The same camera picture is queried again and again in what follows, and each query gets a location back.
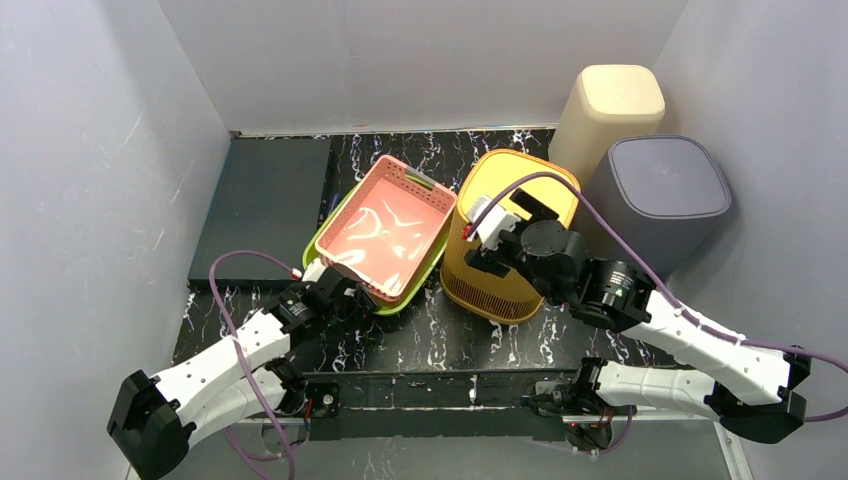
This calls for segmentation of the pink perforated basket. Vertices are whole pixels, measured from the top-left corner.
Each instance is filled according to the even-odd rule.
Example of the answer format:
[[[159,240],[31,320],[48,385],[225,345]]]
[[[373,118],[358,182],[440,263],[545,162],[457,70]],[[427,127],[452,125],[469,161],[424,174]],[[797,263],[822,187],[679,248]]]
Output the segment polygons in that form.
[[[387,301],[406,289],[450,218],[457,196],[390,156],[381,156],[359,182],[316,248],[325,263],[350,267]]]

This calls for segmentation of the cream bin liner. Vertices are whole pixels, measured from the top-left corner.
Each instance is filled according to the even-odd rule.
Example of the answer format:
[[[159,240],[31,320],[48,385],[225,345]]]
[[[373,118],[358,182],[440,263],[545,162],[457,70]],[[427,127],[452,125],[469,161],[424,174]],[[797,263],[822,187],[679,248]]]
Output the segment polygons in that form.
[[[577,76],[548,147],[549,160],[586,184],[609,147],[651,135],[665,115],[654,73],[641,65],[597,64]]]

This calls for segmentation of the grey slatted waste bin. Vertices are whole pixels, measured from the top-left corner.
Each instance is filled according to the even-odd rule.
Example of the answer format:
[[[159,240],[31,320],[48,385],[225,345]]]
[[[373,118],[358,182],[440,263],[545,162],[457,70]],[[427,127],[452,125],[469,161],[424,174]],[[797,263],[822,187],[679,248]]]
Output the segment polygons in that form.
[[[698,142],[679,135],[622,138],[582,187],[603,219],[663,280],[730,210],[730,188]]]

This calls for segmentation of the green plastic tray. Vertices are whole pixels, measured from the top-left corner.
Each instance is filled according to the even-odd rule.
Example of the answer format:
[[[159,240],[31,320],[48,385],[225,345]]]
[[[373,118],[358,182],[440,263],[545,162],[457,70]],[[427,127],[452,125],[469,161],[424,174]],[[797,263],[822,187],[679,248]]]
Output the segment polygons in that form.
[[[303,253],[301,255],[302,270],[305,270],[316,258],[319,258],[321,256],[321,254],[316,248],[316,241],[318,237],[327,229],[329,223],[338,215],[342,207],[348,203],[349,198],[356,193],[359,187],[360,184],[357,183],[344,197],[338,198],[338,202],[336,203],[335,208],[326,216],[324,223],[319,227],[312,239],[304,248]],[[428,251],[425,259],[419,265],[419,268],[416,270],[414,276],[407,284],[406,289],[397,299],[393,301],[387,301],[380,297],[374,289],[370,287],[366,288],[367,292],[378,306],[378,308],[374,311],[375,315],[392,316],[398,314],[403,309],[405,309],[408,304],[412,302],[413,298],[417,295],[418,291],[422,287],[424,287],[425,284],[428,282],[428,279],[430,278],[431,274],[437,270],[437,266],[441,261],[442,255],[446,248],[449,227],[449,223],[446,223],[443,226],[443,228],[439,232],[438,237],[431,245],[430,250]]]

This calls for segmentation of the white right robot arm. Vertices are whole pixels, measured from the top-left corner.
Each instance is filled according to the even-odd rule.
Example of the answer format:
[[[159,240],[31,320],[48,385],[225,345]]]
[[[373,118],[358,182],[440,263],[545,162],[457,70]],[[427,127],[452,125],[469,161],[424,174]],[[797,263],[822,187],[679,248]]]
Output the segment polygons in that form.
[[[569,383],[530,397],[536,411],[674,410],[762,444],[778,443],[804,424],[807,403],[796,387],[809,375],[807,356],[744,345],[716,323],[673,305],[642,271],[590,257],[584,238],[529,193],[516,190],[512,199],[527,218],[489,196],[473,203],[463,233],[475,243],[465,257],[470,267],[498,277],[516,273],[574,319],[652,344],[676,362],[672,368],[629,367],[586,358]]]

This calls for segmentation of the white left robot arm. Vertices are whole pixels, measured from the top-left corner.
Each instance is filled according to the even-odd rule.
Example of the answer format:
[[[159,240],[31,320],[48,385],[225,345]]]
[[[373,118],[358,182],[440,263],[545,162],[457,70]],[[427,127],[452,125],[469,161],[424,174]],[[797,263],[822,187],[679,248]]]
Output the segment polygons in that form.
[[[378,304],[344,266],[312,267],[232,334],[152,376],[119,388],[107,433],[141,479],[161,479],[201,440],[265,413],[304,423],[334,416],[338,388],[307,380],[288,359],[299,343],[363,317]]]

